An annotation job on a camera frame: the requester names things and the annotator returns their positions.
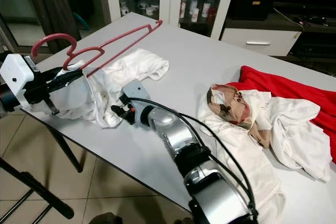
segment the floor tile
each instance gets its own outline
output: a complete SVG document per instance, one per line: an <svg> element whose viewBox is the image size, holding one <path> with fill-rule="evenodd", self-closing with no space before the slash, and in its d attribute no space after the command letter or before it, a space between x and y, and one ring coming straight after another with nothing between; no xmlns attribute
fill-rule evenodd
<svg viewBox="0 0 336 224"><path fill-rule="evenodd" d="M19 128L24 115L8 115L0 119L0 157Z"/></svg>
<svg viewBox="0 0 336 224"><path fill-rule="evenodd" d="M154 192L97 158L89 198L155 195Z"/></svg>
<svg viewBox="0 0 336 224"><path fill-rule="evenodd" d="M42 219L40 224L81 224L85 210L86 199L63 200L75 212L72 219L68 220L55 209L51 209ZM0 216L7 212L15 201L0 201ZM24 202L5 222L5 224L29 224L48 206L44 200L28 200Z"/></svg>
<svg viewBox="0 0 336 224"><path fill-rule="evenodd" d="M173 224L176 219L190 217L161 196L88 199L83 224L105 212L120 216L124 224Z"/></svg>
<svg viewBox="0 0 336 224"><path fill-rule="evenodd" d="M47 128L26 116L3 159L19 171L30 172L61 199L87 198L96 157L67 142L78 160L86 157L82 173L77 173ZM0 169L0 199L17 200L26 191L24 184Z"/></svg>

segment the red cloth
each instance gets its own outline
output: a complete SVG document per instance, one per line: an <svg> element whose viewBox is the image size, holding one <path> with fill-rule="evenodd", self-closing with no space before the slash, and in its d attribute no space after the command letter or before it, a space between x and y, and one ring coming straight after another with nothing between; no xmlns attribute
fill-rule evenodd
<svg viewBox="0 0 336 224"><path fill-rule="evenodd" d="M274 74L259 72L251 67L242 66L239 82L227 85L238 90L269 91L273 97L306 99L321 107L319 114L312 120L330 137L333 162L336 163L336 92L317 89Z"/></svg>

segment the drawer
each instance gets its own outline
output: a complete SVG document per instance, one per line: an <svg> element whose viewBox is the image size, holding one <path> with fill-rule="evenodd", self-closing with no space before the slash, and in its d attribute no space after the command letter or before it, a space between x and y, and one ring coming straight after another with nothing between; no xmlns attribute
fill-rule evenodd
<svg viewBox="0 0 336 224"><path fill-rule="evenodd" d="M264 55L286 56L301 32L225 28L221 41Z"/></svg>

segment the white towel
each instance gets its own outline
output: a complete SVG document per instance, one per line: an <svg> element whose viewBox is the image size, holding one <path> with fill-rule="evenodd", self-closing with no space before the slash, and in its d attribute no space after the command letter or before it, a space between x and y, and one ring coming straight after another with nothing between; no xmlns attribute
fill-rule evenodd
<svg viewBox="0 0 336 224"><path fill-rule="evenodd" d="M273 125L271 146L279 161L291 169L303 168L315 179L329 181L329 136L309 122L320 107L304 99L273 97L267 109Z"/></svg>
<svg viewBox="0 0 336 224"><path fill-rule="evenodd" d="M50 99L60 111L57 114L60 118L82 118L101 127L114 127L122 119L110 108L113 104L121 105L118 101L121 88L134 79L142 80L149 77L152 80L160 80L168 68L167 60L147 50L137 49L89 78L86 78L86 74L94 68L84 68L83 77L67 87L52 92ZM50 114L44 101L32 105L30 110Z"/></svg>
<svg viewBox="0 0 336 224"><path fill-rule="evenodd" d="M267 115L265 108L270 100L270 93L249 90L243 91L242 94L252 110L253 119L257 119L259 114ZM286 198L281 191L280 180L274 175L273 167L263 153L262 147L248 135L247 130L233 126L213 113L208 108L205 96L202 98L197 116L218 135L246 173L255 195L256 208L259 211L258 222L260 224L279 223ZM268 121L264 120L264 117L261 117L260 121L264 123L266 129L269 129ZM206 129L201 128L201 130L209 134ZM205 143L206 145L212 144L207 140ZM219 144L217 144L216 154L217 158L238 178L243 179L233 161ZM232 182L244 196L245 193L241 187L234 180Z"/></svg>

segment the red plastic hanger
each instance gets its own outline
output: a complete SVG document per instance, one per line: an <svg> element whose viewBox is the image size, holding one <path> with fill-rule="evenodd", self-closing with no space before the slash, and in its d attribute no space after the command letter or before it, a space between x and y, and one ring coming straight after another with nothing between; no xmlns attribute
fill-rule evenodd
<svg viewBox="0 0 336 224"><path fill-rule="evenodd" d="M83 69L85 68L87 65L91 64L92 62L94 62L95 60L97 60L100 56L102 56L105 51L103 49L104 46L107 46L108 44L118 40L118 39L121 39L129 34L132 34L136 31L139 31L141 29L144 29L144 28L148 28L148 32L145 33L144 35L142 35L139 39L137 39L136 41L130 43L127 47L125 47L124 49L122 49L119 53L117 53L116 55L114 55L112 58L110 58L109 60L105 61L102 65L98 66L97 68L95 68L92 72L90 72L89 74L87 74L86 76L87 77L90 77L91 75L93 75L95 72L97 72L99 69L103 68L105 65L107 65L108 63L110 63L111 61L113 61L116 57L118 57L119 55L121 55L123 52L125 52L127 49L131 48L132 46L134 46L136 43L138 43L140 40L142 40L144 37L146 37L148 34L150 34L151 32L155 31L159 26L161 26L162 24L162 20L157 20L155 22L157 25L155 27L152 27L150 24L147 24L147 25L143 25L143 26L140 26L138 28L135 28L133 30L130 30L126 33L123 33L119 36L116 36L106 42L104 42L103 44L99 45L98 47L87 47L87 48L84 48L82 50L79 50L78 52L73 52L77 46L77 42L75 40L75 38L73 38L72 36L68 35L68 34L51 34L51 35L48 35L46 37L44 37L43 39L39 40L38 42L36 42L33 47L32 47L32 50L31 50L31 56L35 57L38 55L38 48L44 44L45 42L48 42L48 41L51 41L51 40L54 40L54 39L66 39L67 41L69 41L71 43L71 47L69 48L69 50L67 51L67 55L69 56L68 59L65 60L65 62L63 63L63 69L64 70L68 70L68 65L69 63L71 62L71 60L84 53L84 52L87 52L87 51L92 51L92 50L96 50L96 51L99 51L99 53L94 56L92 59L90 59L88 62L86 62L83 66L81 66L79 69Z"/></svg>

